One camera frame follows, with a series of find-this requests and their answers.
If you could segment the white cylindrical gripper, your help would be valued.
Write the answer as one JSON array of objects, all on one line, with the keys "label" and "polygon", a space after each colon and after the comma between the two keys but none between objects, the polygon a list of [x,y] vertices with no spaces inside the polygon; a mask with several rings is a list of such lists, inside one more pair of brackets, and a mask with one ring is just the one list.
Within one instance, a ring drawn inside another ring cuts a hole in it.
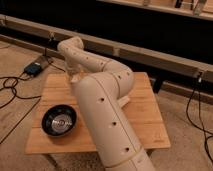
[{"label": "white cylindrical gripper", "polygon": [[74,84],[80,80],[82,66],[74,61],[68,60],[65,62],[66,72],[70,78],[70,83]]}]

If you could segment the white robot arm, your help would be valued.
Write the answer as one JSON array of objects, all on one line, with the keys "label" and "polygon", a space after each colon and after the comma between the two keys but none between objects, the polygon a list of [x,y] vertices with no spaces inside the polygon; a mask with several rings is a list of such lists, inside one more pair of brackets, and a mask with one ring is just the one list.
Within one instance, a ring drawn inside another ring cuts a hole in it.
[{"label": "white robot arm", "polygon": [[74,84],[74,94],[105,170],[156,171],[118,103],[133,88],[133,71],[116,60],[85,51],[78,37],[61,41],[57,50],[65,57],[70,75],[79,65],[89,70]]}]

